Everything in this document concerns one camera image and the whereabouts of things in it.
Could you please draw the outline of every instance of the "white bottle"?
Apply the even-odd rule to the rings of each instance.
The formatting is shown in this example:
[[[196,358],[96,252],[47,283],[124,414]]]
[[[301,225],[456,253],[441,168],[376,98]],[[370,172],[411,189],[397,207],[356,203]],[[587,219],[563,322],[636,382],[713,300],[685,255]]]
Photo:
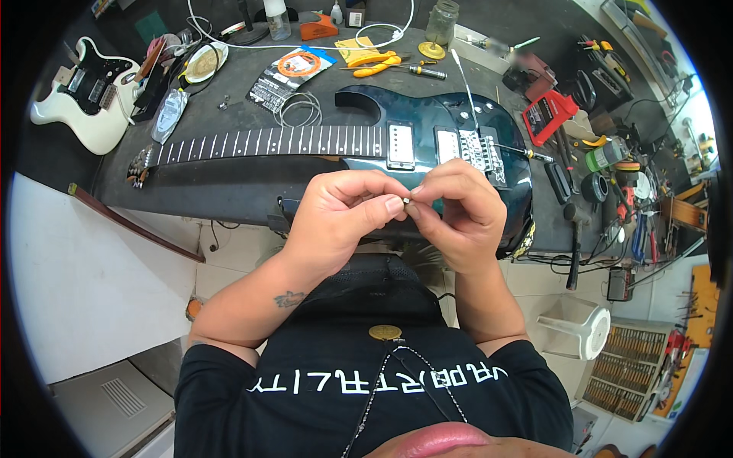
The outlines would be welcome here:
[[[331,19],[333,19],[336,24],[344,22],[344,13],[341,12],[339,0],[334,1],[334,7],[331,8]]]
[[[265,15],[268,17],[270,36],[273,40],[285,40],[290,36],[290,21],[284,0],[265,0]]]

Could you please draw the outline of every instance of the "hammer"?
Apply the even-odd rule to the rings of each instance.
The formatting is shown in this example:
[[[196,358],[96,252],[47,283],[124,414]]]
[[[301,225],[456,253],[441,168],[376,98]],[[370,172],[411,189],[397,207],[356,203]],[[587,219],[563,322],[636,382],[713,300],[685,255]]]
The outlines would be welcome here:
[[[578,285],[578,268],[581,263],[581,233],[583,226],[591,223],[591,217],[588,213],[578,208],[575,204],[565,205],[562,215],[566,220],[572,221],[575,227],[572,231],[572,259],[570,261],[570,272],[567,274],[567,283],[565,287],[570,291],[575,291]]]

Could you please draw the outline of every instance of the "lips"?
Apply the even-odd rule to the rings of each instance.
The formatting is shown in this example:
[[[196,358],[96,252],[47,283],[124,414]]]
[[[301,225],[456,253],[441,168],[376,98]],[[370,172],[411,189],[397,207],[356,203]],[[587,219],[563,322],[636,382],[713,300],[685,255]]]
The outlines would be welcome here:
[[[488,446],[494,440],[470,424],[450,421],[419,429],[396,450],[397,458],[427,458],[458,446]]]

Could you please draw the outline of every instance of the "necklace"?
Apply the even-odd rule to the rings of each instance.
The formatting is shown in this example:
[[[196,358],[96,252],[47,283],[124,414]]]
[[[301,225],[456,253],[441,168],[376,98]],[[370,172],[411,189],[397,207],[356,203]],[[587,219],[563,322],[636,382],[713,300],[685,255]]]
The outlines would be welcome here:
[[[396,326],[390,326],[390,325],[379,325],[375,326],[371,329],[369,329],[369,335],[377,340],[383,340],[385,342],[385,355],[384,358],[382,358],[381,367],[379,369],[379,373],[377,374],[377,379],[374,382],[374,386],[372,387],[372,391],[369,394],[369,399],[367,400],[366,404],[364,405],[364,411],[361,414],[361,420],[359,421],[359,424],[357,425],[353,436],[351,437],[351,440],[349,441],[348,445],[346,445],[346,448],[344,449],[344,452],[341,454],[341,458],[346,458],[349,456],[349,453],[351,452],[351,448],[354,445],[354,441],[356,441],[357,437],[361,434],[361,432],[364,431],[364,427],[367,423],[367,417],[369,416],[369,410],[372,408],[372,403],[374,402],[374,396],[377,393],[377,388],[379,387],[379,382],[382,380],[382,376],[384,375],[384,369],[387,367],[387,361],[389,361],[389,358],[394,356],[401,364],[402,367],[404,367],[410,375],[414,378],[414,380],[417,380],[420,383],[420,386],[425,391],[425,393],[428,395],[430,400],[433,404],[440,410],[441,414],[446,418],[446,420],[451,421],[450,417],[448,417],[448,414],[443,410],[443,408],[435,401],[435,398],[432,396],[432,394],[427,390],[427,387],[425,384],[419,379],[419,377],[415,377],[415,374],[410,370],[410,368],[407,367],[405,364],[405,360],[396,353],[400,350],[409,350],[412,353],[415,354],[418,358],[422,360],[423,363],[430,369],[431,372],[437,373],[435,368],[430,364],[430,362],[420,353],[415,351],[413,348],[408,347],[405,345],[406,341],[404,339],[401,339],[400,336],[402,335],[402,330],[397,328]],[[445,380],[439,379],[441,383],[445,383]],[[456,406],[456,409],[458,410],[458,413],[461,416],[461,419],[464,423],[468,423],[468,420],[466,420],[465,415],[463,414],[463,410],[458,405],[458,402],[456,401],[455,397],[453,397],[453,393],[451,392],[450,388],[447,386],[444,387],[446,389],[446,392],[451,397],[451,400],[453,401],[453,405]]]

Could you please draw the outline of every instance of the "yellow paper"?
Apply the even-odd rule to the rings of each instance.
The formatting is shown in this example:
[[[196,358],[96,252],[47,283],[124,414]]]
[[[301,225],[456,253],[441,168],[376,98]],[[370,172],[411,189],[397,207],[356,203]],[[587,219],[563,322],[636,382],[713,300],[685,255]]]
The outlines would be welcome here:
[[[369,37],[359,37],[359,41],[366,45],[373,46],[374,43],[369,39]],[[337,48],[360,48],[361,46],[356,42],[355,38],[352,38],[351,40],[343,40],[343,41],[337,41],[334,43]],[[361,57],[365,56],[371,56],[372,54],[379,54],[379,51],[377,51],[376,48],[364,48],[363,50],[359,51],[349,51],[349,50],[343,50],[339,51],[341,54],[341,57],[344,58],[346,63],[360,59]]]

